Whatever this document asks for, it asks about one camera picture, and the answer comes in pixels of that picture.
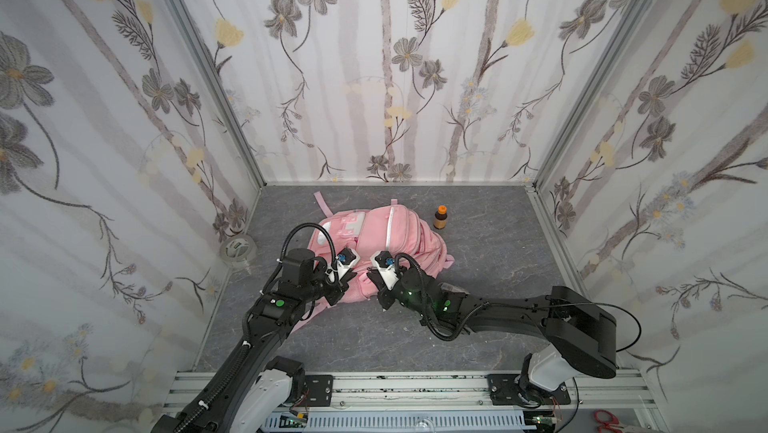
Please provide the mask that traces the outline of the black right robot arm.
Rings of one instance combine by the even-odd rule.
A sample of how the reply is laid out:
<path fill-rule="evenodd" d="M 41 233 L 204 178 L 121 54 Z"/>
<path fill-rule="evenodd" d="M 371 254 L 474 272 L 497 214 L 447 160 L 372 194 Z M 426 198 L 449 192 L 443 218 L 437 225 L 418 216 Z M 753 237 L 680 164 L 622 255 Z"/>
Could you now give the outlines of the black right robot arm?
<path fill-rule="evenodd" d="M 394 304 L 414 311 L 438 340 L 462 334 L 502 332 L 543 339 L 548 345 L 529 353 L 520 372 L 488 380 L 494 403 L 535 409 L 566 404 L 566 383 L 578 375 L 616 377 L 617 321 L 610 305 L 587 300 L 566 286 L 533 298 L 487 298 L 429 276 L 405 253 L 375 254 L 367 276 L 383 309 Z"/>

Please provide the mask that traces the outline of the pink student backpack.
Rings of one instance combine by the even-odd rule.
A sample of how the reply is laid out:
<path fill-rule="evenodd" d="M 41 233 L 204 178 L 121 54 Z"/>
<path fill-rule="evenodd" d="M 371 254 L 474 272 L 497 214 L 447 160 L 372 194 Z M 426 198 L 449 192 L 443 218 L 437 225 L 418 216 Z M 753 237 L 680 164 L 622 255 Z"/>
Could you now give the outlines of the pink student backpack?
<path fill-rule="evenodd" d="M 339 303 L 356 303 L 376 296 L 377 289 L 367 272 L 372 266 L 372 257 L 380 251 L 389 251 L 396 267 L 399 259 L 412 259 L 429 280 L 454 263 L 443 238 L 417 213 L 395 199 L 387 206 L 339 213 L 329 209 L 321 193 L 315 194 L 315 200 L 325 219 L 319 223 L 302 223 L 291 230 L 287 242 L 308 228 L 312 232 L 310 243 L 306 248 L 292 250 L 284 245 L 275 271 L 279 275 L 275 304 L 286 304 L 294 310 L 290 317 L 294 330 L 332 307 L 324 299 L 317 299 L 317 286 L 327 278 L 336 255 L 345 247 L 356 250 L 360 261 Z"/>

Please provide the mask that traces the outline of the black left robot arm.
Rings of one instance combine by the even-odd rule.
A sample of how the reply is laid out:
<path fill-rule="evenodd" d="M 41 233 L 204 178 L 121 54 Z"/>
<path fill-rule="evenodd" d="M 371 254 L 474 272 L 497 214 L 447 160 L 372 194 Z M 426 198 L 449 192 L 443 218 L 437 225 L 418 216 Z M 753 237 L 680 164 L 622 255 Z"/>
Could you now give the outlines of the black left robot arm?
<path fill-rule="evenodd" d="M 304 229 L 318 231 L 330 248 L 330 259 L 299 248 L 289 250 Z M 337 304 L 356 273 L 339 270 L 328 231 L 302 223 L 286 237 L 278 265 L 241 322 L 241 338 L 202 391 L 180 413 L 162 416 L 154 432 L 257 432 L 280 405 L 302 395 L 302 366 L 277 360 L 275 351 L 293 329 L 308 319 L 321 299 Z"/>

